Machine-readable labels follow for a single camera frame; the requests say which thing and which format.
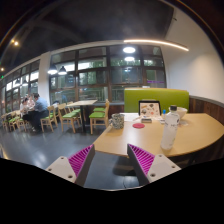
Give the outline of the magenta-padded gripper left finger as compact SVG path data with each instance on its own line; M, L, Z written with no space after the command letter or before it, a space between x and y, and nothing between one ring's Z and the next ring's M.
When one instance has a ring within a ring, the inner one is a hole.
M70 157L60 156L47 168L47 171L79 186L83 186L94 155L95 147L91 144Z

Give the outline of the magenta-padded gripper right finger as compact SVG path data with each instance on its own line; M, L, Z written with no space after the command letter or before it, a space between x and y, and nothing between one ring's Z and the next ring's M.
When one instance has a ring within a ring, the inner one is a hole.
M127 145L127 154L140 185L147 185L180 170L180 167L165 155L153 155L132 144Z

